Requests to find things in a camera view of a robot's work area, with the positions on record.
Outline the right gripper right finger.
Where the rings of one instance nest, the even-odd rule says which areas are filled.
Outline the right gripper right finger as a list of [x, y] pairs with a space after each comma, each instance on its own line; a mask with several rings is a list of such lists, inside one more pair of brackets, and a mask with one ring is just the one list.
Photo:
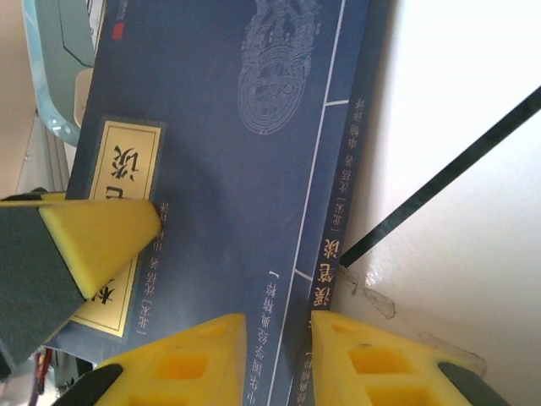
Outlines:
[[511, 406], [481, 359], [445, 341], [418, 341], [328, 310], [310, 314], [309, 406]]

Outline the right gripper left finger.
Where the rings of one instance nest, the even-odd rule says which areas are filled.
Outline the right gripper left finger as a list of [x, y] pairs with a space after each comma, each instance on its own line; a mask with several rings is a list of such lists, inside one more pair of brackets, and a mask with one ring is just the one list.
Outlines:
[[112, 357], [54, 406], [243, 406], [242, 314], [220, 316]]

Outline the navy book long gold label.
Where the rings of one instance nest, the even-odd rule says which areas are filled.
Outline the navy book long gold label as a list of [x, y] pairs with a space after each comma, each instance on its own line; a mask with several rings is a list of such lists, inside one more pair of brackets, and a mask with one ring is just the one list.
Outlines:
[[106, 0], [71, 199], [152, 171], [162, 230], [50, 344], [98, 363], [228, 313], [242, 406], [315, 406], [312, 310], [331, 304], [390, 0]]

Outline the mint green pencil case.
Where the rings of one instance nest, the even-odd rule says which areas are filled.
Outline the mint green pencil case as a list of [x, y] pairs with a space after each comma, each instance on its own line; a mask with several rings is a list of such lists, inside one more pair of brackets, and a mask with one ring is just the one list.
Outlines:
[[21, 0], [37, 113], [76, 146], [77, 76], [94, 67], [107, 0]]

